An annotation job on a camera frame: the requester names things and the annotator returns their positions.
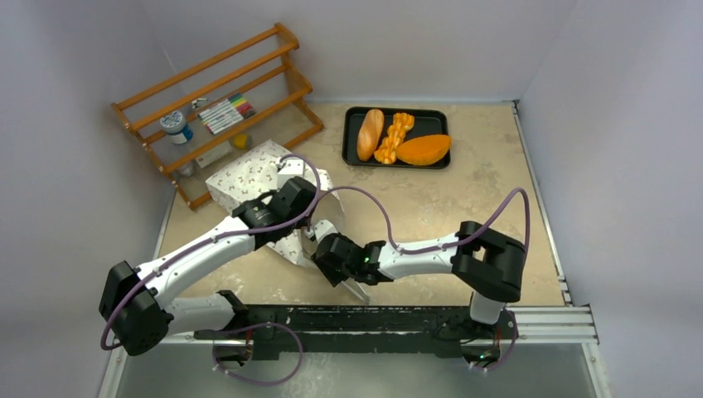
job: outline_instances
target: gray floor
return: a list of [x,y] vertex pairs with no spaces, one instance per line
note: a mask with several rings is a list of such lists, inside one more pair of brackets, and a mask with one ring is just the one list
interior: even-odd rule
[[[239,372],[260,380],[285,376],[297,354],[251,362]],[[208,345],[162,344],[125,364],[119,397],[593,397],[579,344],[516,346],[484,376],[459,359],[425,354],[307,353],[298,374],[276,387],[250,386],[212,371]]]

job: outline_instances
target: orange vegetable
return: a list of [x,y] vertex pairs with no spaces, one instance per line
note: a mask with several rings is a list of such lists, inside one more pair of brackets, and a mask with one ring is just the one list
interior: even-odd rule
[[448,135],[425,135],[405,141],[395,150],[395,155],[414,166],[429,166],[444,158],[451,144],[452,139]]

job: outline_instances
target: black tray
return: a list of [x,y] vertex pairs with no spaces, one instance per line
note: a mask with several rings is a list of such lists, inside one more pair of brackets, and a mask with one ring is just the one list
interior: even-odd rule
[[356,155],[356,139],[359,136],[359,129],[361,128],[361,123],[366,117],[366,113],[371,109],[379,109],[383,112],[385,116],[385,122],[383,123],[383,132],[381,133],[381,138],[378,140],[378,144],[381,144],[381,140],[388,135],[388,127],[393,123],[393,115],[398,112],[405,112],[407,114],[412,114],[415,117],[415,126],[405,135],[405,141],[422,137],[424,135],[430,134],[445,134],[449,135],[447,130],[447,116],[438,110],[427,110],[427,109],[396,109],[396,108],[367,108],[364,106],[355,106],[347,111],[347,115],[344,117],[344,137],[342,144],[342,158],[348,164],[352,166],[373,166],[373,167],[410,167],[410,168],[428,168],[428,169],[441,169],[449,165],[452,158],[449,156],[449,152],[440,161],[429,166],[413,166],[411,164],[401,162],[400,160],[395,161],[393,164],[383,164],[377,162],[373,157],[367,161],[362,161]]

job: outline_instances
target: yellow object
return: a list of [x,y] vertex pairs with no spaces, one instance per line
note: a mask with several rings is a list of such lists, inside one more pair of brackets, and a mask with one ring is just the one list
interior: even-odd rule
[[425,135],[402,143],[395,150],[395,155],[414,166],[429,166],[444,158],[451,144],[452,139],[448,135]]
[[374,152],[374,158],[383,164],[395,163],[395,150],[403,143],[405,134],[415,125],[415,117],[411,114],[398,113],[393,115],[393,124],[388,127],[388,137],[383,138],[380,147]]
[[245,151],[251,149],[251,137],[245,133],[237,134],[232,139],[232,143],[235,145],[235,148],[243,149]]

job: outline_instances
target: baguette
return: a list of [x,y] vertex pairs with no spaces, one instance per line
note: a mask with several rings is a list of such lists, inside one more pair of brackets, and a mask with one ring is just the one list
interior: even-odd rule
[[356,155],[359,160],[366,161],[373,156],[378,146],[378,138],[383,131],[383,121],[383,112],[378,109],[372,109],[366,113],[356,141]]

